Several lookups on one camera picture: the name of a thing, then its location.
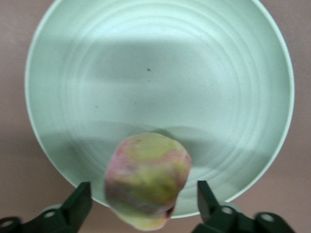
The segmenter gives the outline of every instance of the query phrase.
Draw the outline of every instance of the plate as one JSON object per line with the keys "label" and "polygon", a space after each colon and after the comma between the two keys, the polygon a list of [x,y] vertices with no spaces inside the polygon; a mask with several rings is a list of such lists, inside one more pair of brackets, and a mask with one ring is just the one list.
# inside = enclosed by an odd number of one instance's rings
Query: plate
{"label": "plate", "polygon": [[277,156],[294,106],[285,41],[258,0],[57,0],[34,35],[26,102],[35,135],[75,187],[124,138],[157,132],[192,158],[173,217],[198,214],[197,180],[220,201]]}

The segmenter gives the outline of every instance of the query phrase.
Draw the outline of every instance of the round plate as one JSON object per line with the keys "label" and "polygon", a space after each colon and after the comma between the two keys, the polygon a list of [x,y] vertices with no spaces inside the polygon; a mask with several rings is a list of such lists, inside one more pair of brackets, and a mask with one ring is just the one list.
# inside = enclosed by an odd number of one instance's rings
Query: round plate
{"label": "round plate", "polygon": [[293,69],[258,0],[57,0],[34,36],[26,100],[46,155],[74,186],[144,132],[180,141],[193,165],[173,217],[198,214],[197,180],[230,201],[287,134]]}

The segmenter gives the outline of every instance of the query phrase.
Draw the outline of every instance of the light green plate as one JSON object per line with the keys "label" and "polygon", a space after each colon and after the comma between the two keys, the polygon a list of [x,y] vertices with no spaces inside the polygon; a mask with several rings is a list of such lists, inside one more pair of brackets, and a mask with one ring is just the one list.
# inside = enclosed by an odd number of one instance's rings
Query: light green plate
{"label": "light green plate", "polygon": [[57,0],[28,56],[35,134],[74,186],[103,176],[137,133],[179,140],[193,166],[173,217],[198,214],[196,182],[219,200],[267,170],[294,105],[284,39],[258,0]]}

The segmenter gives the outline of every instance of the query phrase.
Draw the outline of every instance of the brown surface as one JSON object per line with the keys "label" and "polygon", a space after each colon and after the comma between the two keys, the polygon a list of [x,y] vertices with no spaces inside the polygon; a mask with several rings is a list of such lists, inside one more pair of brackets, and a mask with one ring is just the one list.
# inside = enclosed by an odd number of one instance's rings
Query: brown surface
{"label": "brown surface", "polygon": [[[52,0],[0,0],[0,218],[24,221],[62,203],[74,188],[41,150],[24,100],[24,68],[35,29]],[[285,144],[266,174],[234,200],[248,216],[271,211],[300,233],[311,228],[311,1],[262,0],[279,25],[295,72],[295,109]],[[159,233],[190,233],[199,216],[171,220]],[[94,202],[81,233],[138,232]]]}

